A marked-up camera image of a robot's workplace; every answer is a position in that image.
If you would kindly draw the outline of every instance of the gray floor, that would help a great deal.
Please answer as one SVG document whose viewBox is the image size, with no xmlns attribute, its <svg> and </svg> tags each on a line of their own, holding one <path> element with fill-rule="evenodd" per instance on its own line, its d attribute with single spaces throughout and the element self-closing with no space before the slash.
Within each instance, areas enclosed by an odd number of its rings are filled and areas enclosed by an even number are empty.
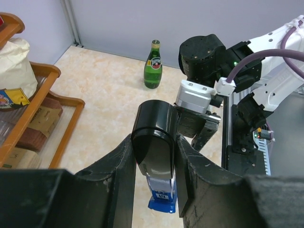
<svg viewBox="0 0 304 228">
<path fill-rule="evenodd" d="M 304 96 L 292 93 L 267 120 L 275 132 L 272 176 L 304 176 Z"/>
</svg>

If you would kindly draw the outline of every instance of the beige tabletop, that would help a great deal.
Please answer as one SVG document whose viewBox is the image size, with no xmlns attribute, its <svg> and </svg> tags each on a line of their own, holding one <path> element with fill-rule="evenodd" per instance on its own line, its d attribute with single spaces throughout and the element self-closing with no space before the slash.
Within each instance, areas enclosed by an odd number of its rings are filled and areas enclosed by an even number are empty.
<svg viewBox="0 0 304 228">
<path fill-rule="evenodd" d="M 56 66 L 62 74 L 52 91 L 85 101 L 85 108 L 63 155 L 60 167 L 75 173 L 112 151 L 131 133 L 138 106 L 150 99 L 171 104 L 186 76 L 172 67 L 163 67 L 161 84 L 148 89 L 143 83 L 144 62 L 79 47 L 70 47 Z M 222 110 L 213 111 L 222 116 Z M 201 153 L 220 165 L 221 124 Z M 151 193 L 144 176 L 136 172 L 133 228 L 182 228 L 175 214 L 148 209 Z"/>
</svg>

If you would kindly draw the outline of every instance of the blue object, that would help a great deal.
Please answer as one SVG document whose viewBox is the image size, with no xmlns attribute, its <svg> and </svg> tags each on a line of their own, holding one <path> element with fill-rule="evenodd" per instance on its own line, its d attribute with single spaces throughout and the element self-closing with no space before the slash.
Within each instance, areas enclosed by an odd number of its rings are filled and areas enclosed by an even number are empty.
<svg viewBox="0 0 304 228">
<path fill-rule="evenodd" d="M 150 188 L 152 197 L 149 201 L 148 208 L 165 212 L 175 213 L 175 205 L 177 200 L 176 182 L 173 185 L 173 195 L 170 192 L 155 191 Z"/>
</svg>

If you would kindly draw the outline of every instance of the perrier bottle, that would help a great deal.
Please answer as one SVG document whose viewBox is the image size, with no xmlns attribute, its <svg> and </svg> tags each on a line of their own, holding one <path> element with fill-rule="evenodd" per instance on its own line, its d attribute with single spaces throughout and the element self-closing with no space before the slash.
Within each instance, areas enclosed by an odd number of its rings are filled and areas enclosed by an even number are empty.
<svg viewBox="0 0 304 228">
<path fill-rule="evenodd" d="M 160 46 L 160 41 L 156 39 L 152 41 L 151 52 L 143 70 L 144 84 L 150 89 L 157 88 L 162 78 Z"/>
</svg>

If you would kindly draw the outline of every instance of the wooden rack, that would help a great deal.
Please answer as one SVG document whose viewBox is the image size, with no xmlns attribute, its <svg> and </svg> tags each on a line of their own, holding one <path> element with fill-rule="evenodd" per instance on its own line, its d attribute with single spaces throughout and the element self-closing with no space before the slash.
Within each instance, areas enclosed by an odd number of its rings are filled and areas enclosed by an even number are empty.
<svg viewBox="0 0 304 228">
<path fill-rule="evenodd" d="M 13 14 L 0 12 L 0 16 L 4 20 L 4 25 L 0 27 L 1 49 L 14 34 L 21 33 L 24 30 L 25 26 L 23 22 Z M 30 104 L 26 107 L 22 116 L 19 118 L 16 125 L 10 131 L 9 135 L 6 137 L 4 143 L 2 144 L 0 148 L 0 167 L 2 167 L 12 149 L 16 146 L 30 120 L 41 105 L 42 101 L 46 96 L 48 96 L 50 98 L 58 100 L 62 105 L 75 107 L 75 112 L 66 128 L 66 131 L 61 139 L 58 148 L 56 149 L 55 155 L 49 166 L 50 168 L 56 168 L 59 165 L 60 159 L 75 128 L 77 120 L 79 119 L 81 111 L 85 106 L 84 101 L 81 99 L 59 96 L 50 91 L 55 80 L 61 74 L 60 70 L 56 66 L 33 62 L 31 62 L 31 66 L 36 78 L 43 82 L 34 94 L 34 97 L 31 99 Z"/>
</svg>

